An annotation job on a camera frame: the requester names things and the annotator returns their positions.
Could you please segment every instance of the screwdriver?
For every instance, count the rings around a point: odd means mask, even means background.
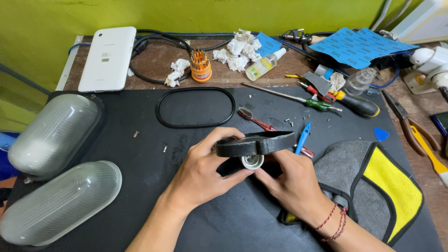
[[[258,86],[255,86],[255,85],[252,85],[252,84],[247,84],[247,83],[241,83],[241,85],[244,85],[244,86],[247,86],[247,87],[252,87],[252,88],[255,88],[255,89],[258,89],[258,90],[261,90],[261,91],[265,91],[265,92],[268,92],[268,93],[271,93],[271,94],[274,94],[274,95],[282,96],[282,97],[285,97],[285,98],[288,98],[288,99],[291,99],[291,100],[300,101],[300,102],[303,102],[303,103],[305,103],[306,105],[308,105],[310,107],[315,107],[315,108],[317,108],[317,109],[319,109],[321,111],[326,111],[327,109],[333,109],[333,110],[337,110],[337,111],[342,111],[342,109],[335,108],[335,107],[332,106],[333,104],[331,104],[329,102],[326,102],[326,101],[317,101],[317,100],[313,100],[311,98],[303,99],[303,98],[300,98],[300,97],[295,97],[295,96],[290,96],[290,95],[287,95],[287,94],[282,94],[280,92],[276,92],[276,91],[273,91],[273,90],[269,90],[269,89],[266,89],[266,88],[263,88],[263,87],[258,87]]]
[[[364,100],[351,95],[347,95],[341,90],[330,90],[329,93],[333,94],[336,100],[340,100],[341,102],[345,103],[360,115],[367,117],[376,117],[379,114],[379,107],[369,100]]]
[[[332,94],[327,93],[326,95],[323,96],[323,95],[319,94],[317,89],[315,89],[312,85],[308,85],[307,83],[304,83],[301,81],[298,81],[298,82],[299,82],[300,86],[304,87],[311,94],[317,95],[317,97],[319,97],[321,100],[326,101],[326,102],[331,102],[331,103],[336,101],[336,98]]]

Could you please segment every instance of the spray bottle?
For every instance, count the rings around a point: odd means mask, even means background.
[[[286,49],[282,48],[275,53],[268,54],[246,69],[246,75],[251,81],[255,81],[263,74],[277,66],[279,60],[286,53]]]

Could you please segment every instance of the wooden desk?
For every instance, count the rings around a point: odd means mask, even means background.
[[[89,43],[91,39],[84,38],[83,42]],[[191,46],[194,48],[206,48],[209,46],[220,43],[221,40],[192,40]],[[89,51],[88,46],[80,47],[78,54],[75,57],[73,66],[71,68],[68,80],[64,87],[64,90],[77,90],[79,80],[81,78],[84,64],[86,62],[87,54]],[[208,52],[209,58],[212,58],[212,52]],[[167,75],[172,72],[170,69],[171,62],[176,61],[179,58],[188,59],[189,56],[186,50],[176,47],[166,41],[150,41],[148,48],[140,55],[136,56],[133,60],[133,66],[139,70],[143,75],[152,79],[165,80]],[[202,86],[214,86],[214,87],[241,87],[241,82],[248,82],[244,72],[232,72],[227,67],[227,64],[221,64],[221,62],[213,61],[211,63],[213,76],[205,84],[194,81],[191,77],[180,82],[180,87],[202,87]],[[304,74],[311,69],[309,61],[300,53],[290,50],[280,60],[279,65],[272,69],[270,72],[262,76],[255,83],[262,87],[266,86],[296,86],[296,80],[286,78],[285,74]],[[387,83],[394,73],[388,70],[382,71],[379,85]],[[169,87],[162,84],[153,84],[143,81],[135,76],[128,77],[126,80],[125,89],[169,89]],[[414,96],[403,80],[399,78],[386,90],[395,97],[403,107],[408,111],[409,116],[416,120],[421,126],[426,128],[431,134],[440,139],[442,143],[442,137],[429,119],[429,116],[435,113],[440,113],[448,110],[448,104],[437,93],[429,93]],[[412,169],[415,173],[415,179],[423,190],[426,203],[431,212],[432,219],[436,226],[444,250],[448,251],[448,189],[442,184],[438,175],[433,171],[432,164],[427,157],[419,156],[408,144],[403,130],[401,129],[399,121],[391,110],[389,110],[390,116],[394,121],[395,128],[400,135],[401,142],[404,146],[406,154],[411,163]],[[448,166],[446,158],[441,157],[441,153],[436,153],[439,160]]]

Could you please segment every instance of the green-handled screwdriver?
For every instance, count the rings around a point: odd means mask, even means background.
[[[335,108],[335,107],[332,106],[333,105],[332,103],[329,103],[329,102],[326,102],[326,101],[322,101],[322,100],[317,101],[317,100],[313,100],[311,98],[303,99],[303,98],[300,98],[300,97],[295,97],[295,96],[290,96],[290,95],[287,95],[287,94],[282,94],[280,92],[276,92],[276,91],[273,91],[273,90],[269,90],[267,88],[258,87],[258,86],[255,86],[255,85],[252,85],[252,84],[247,84],[247,83],[241,83],[241,85],[244,85],[244,86],[247,86],[247,87],[252,87],[252,88],[255,88],[255,89],[258,89],[258,90],[261,90],[261,91],[265,91],[265,92],[268,92],[268,93],[271,93],[271,94],[274,94],[274,95],[282,96],[282,97],[285,97],[285,98],[288,98],[288,99],[291,99],[291,100],[297,100],[297,101],[305,103],[306,105],[308,105],[310,107],[315,107],[317,109],[320,109],[321,111],[326,111],[327,109],[334,109],[334,110],[337,110],[337,111],[342,111],[342,109]]]

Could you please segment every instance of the blue plastic pick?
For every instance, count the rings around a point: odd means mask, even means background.
[[[389,137],[389,132],[382,130],[380,128],[375,128],[375,136],[378,142],[384,141]]]

